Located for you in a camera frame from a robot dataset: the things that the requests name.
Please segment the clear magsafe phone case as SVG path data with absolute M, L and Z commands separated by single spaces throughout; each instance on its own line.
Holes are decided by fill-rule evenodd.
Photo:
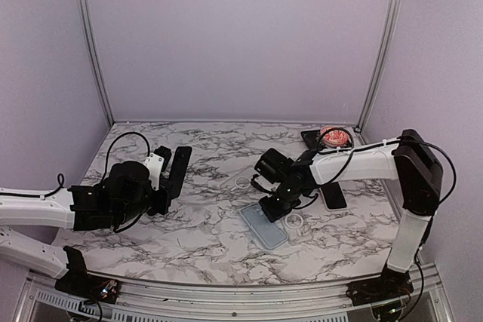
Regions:
M 290 213 L 285 216 L 283 226 L 288 235 L 288 243 L 292 246 L 303 244 L 312 239 L 309 225 L 299 213 Z

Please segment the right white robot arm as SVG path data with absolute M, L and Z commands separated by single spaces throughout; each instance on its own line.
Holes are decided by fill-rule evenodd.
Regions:
M 387 271 L 374 281 L 374 292 L 389 298 L 402 287 L 402 274 L 411 267 L 441 203 L 443 169 L 434 150 L 412 129 L 365 146 L 306 150 L 296 159 L 269 149 L 254 169 L 277 187 L 267 190 L 259 203 L 267 219 L 275 222 L 299 207 L 301 197 L 327 184 L 362 179 L 398 181 L 403 213 L 386 260 Z

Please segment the blue phone case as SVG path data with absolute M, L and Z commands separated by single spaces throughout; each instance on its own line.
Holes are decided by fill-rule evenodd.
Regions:
M 258 203 L 240 209 L 239 214 L 265 249 L 274 250 L 288 240 L 287 233 L 268 220 Z

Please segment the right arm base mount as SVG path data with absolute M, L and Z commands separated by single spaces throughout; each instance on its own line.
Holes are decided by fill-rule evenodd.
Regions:
M 347 284 L 346 297 L 359 306 L 409 296 L 413 291 L 408 271 L 393 271 L 385 265 L 380 276 Z

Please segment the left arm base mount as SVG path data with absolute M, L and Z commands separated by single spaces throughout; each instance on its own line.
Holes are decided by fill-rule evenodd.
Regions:
M 115 304 L 120 282 L 88 273 L 84 257 L 79 250 L 65 246 L 63 251 L 67 257 L 67 272 L 56 280 L 54 288 L 93 302 Z

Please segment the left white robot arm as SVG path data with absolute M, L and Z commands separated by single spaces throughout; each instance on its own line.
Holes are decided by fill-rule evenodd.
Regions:
M 162 176 L 162 166 L 125 161 L 114 164 L 105 180 L 94 186 L 71 186 L 53 195 L 1 194 L 1 255 L 65 282 L 80 296 L 95 289 L 82 253 L 54 247 L 11 231 L 12 225 L 43 225 L 73 231 L 110 229 L 123 232 L 144 213 L 165 215 L 180 195 L 184 178 Z

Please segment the black smartphone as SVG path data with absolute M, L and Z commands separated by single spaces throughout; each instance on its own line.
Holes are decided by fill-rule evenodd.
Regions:
M 338 182 L 330 183 L 321 187 L 325 206 L 329 210 L 343 210 L 347 208 L 346 199 Z

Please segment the pink smartphone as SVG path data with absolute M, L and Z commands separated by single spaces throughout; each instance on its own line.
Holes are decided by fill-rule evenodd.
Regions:
M 171 199 L 178 198 L 181 194 L 191 154 L 191 146 L 179 146 L 174 153 L 167 181 L 168 193 Z

